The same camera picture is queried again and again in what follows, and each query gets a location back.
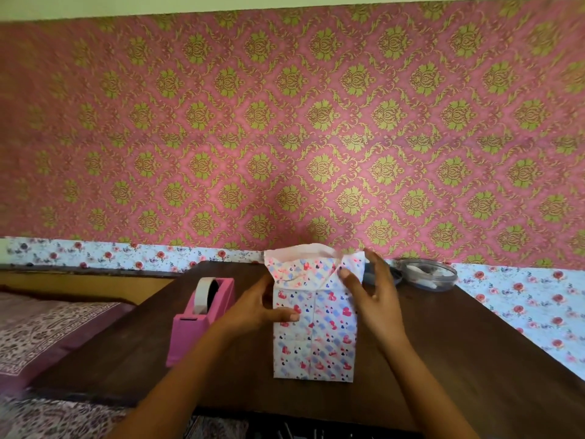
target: gift bag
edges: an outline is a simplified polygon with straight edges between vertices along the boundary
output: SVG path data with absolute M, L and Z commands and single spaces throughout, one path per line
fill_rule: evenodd
M 363 252 L 341 254 L 320 243 L 267 250 L 273 307 L 294 308 L 300 320 L 274 324 L 274 377 L 353 382 L 357 319 L 337 272 L 362 281 Z

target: hand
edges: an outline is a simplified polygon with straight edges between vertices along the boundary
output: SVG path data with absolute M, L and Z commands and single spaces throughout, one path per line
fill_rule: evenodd
M 390 274 L 390 268 L 374 251 L 367 249 L 365 252 L 366 258 L 374 265 L 376 275 L 374 295 L 370 296 L 357 277 L 349 270 L 340 269 L 339 277 L 351 291 L 359 316 L 363 318 L 367 327 L 380 343 L 408 342 L 402 322 L 399 296 L 394 286 L 392 274 Z
M 272 295 L 274 280 L 268 273 L 248 288 L 217 323 L 226 327 L 232 335 L 257 330 L 262 325 L 277 322 L 297 322 L 299 314 L 292 308 L 268 309 L 264 297 Z

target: white tape roll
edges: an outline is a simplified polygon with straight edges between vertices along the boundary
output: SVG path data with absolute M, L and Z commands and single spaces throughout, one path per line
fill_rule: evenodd
M 214 281 L 215 277 L 202 277 L 199 279 L 197 288 L 195 288 L 193 314 L 207 314 L 207 311 L 209 311 L 209 308 L 207 307 L 207 299 Z

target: pink tape dispenser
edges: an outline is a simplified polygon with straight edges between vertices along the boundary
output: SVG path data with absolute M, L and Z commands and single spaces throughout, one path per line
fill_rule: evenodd
M 199 280 L 185 311 L 172 320 L 167 366 L 173 366 L 236 302 L 233 279 L 203 277 Z

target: pink damask wallpaper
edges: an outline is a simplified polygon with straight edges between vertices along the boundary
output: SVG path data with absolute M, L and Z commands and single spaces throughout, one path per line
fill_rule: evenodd
M 583 0 L 0 37 L 4 235 L 582 268 Z

